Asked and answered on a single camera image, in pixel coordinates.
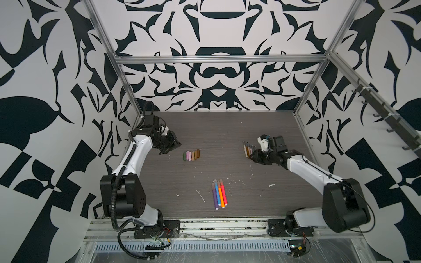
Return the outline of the ochre capped brown pen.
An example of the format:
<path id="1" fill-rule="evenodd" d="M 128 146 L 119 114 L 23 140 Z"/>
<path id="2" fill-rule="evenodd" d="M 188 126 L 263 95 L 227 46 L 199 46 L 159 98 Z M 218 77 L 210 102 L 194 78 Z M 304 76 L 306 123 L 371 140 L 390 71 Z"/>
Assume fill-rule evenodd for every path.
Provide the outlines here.
<path id="1" fill-rule="evenodd" d="M 247 150 L 247 156 L 249 158 L 250 157 L 250 148 L 249 148 L 248 142 L 245 142 L 245 147 L 246 147 L 246 150 Z"/>

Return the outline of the red marker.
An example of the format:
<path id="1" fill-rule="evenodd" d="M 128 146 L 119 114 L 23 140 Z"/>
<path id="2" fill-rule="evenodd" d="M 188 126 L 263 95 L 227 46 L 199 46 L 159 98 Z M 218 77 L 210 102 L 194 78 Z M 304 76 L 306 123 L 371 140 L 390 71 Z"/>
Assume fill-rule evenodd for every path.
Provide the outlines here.
<path id="1" fill-rule="evenodd" d="M 225 193 L 225 187 L 224 187 L 224 183 L 223 183 L 222 179 L 220 179 L 220 188 L 221 188 L 221 192 L 222 192 L 224 206 L 227 206 L 228 200 L 227 200 L 227 196 L 226 196 L 226 193 Z"/>

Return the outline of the orange marker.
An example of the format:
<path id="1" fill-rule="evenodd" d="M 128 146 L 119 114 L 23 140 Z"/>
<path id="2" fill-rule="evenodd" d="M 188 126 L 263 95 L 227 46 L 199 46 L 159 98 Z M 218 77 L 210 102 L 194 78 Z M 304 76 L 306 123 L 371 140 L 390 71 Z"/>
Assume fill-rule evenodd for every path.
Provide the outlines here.
<path id="1" fill-rule="evenodd" d="M 220 205 L 224 209 L 225 208 L 225 203 L 224 203 L 223 193 L 222 193 L 222 189 L 221 189 L 221 184 L 220 184 L 219 181 L 217 182 L 217 186 L 218 186 L 218 193 L 219 193 Z"/>

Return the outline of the purple marker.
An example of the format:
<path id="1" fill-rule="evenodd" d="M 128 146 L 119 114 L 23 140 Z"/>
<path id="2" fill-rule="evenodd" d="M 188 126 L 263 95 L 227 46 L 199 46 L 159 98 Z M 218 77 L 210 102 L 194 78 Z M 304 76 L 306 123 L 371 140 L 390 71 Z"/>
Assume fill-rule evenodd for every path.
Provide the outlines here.
<path id="1" fill-rule="evenodd" d="M 216 194 L 215 183 L 212 183 L 211 186 L 212 186 L 212 194 L 213 194 L 214 207 L 215 207 L 215 210 L 218 210 L 219 209 L 219 204 L 218 204 L 218 199 L 217 199 L 217 194 Z"/>

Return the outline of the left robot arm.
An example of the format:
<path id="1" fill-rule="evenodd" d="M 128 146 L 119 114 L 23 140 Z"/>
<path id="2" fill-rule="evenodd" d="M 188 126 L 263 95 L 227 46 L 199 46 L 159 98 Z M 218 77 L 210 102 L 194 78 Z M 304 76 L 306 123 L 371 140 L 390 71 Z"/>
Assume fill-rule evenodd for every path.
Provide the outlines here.
<path id="1" fill-rule="evenodd" d="M 111 219 L 114 231 L 128 224 L 141 227 L 162 226 L 162 213 L 147 204 L 146 193 L 140 182 L 140 172 L 152 149 L 168 154 L 181 146 L 174 131 L 164 132 L 141 128 L 130 131 L 129 147 L 121 163 L 110 175 L 100 180 L 104 215 Z"/>

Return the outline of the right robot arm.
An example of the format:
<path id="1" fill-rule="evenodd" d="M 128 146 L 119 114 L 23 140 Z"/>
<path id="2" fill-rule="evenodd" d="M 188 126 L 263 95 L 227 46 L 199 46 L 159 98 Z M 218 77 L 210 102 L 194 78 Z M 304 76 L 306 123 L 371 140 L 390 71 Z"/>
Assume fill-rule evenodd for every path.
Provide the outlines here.
<path id="1" fill-rule="evenodd" d="M 335 233 L 355 232 L 361 225 L 376 222 L 357 180 L 343 179 L 317 166 L 302 153 L 289 150 L 282 136 L 262 135 L 257 142 L 258 149 L 246 147 L 250 160 L 262 165 L 281 166 L 304 179 L 322 195 L 321 207 L 289 211 L 279 230 L 274 223 L 270 224 L 270 235 L 285 233 L 292 236 L 314 227 L 327 227 Z"/>

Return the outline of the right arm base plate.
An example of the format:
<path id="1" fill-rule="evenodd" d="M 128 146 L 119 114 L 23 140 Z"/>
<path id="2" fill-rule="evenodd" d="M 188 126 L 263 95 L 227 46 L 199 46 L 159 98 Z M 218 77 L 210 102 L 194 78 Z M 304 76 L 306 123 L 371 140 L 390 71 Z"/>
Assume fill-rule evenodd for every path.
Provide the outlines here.
<path id="1" fill-rule="evenodd" d="M 290 218 L 269 219 L 268 235 L 271 237 L 295 236 L 296 232 L 294 230 L 293 221 Z"/>

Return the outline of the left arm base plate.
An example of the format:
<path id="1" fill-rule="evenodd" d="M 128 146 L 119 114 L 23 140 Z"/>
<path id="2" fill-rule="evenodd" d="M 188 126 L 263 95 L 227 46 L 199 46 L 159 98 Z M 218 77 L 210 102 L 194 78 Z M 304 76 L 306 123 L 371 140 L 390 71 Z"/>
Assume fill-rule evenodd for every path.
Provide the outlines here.
<path id="1" fill-rule="evenodd" d="M 180 220 L 163 220 L 155 226 L 147 226 L 134 233 L 135 239 L 146 239 L 158 236 L 159 238 L 173 238 L 179 235 Z"/>

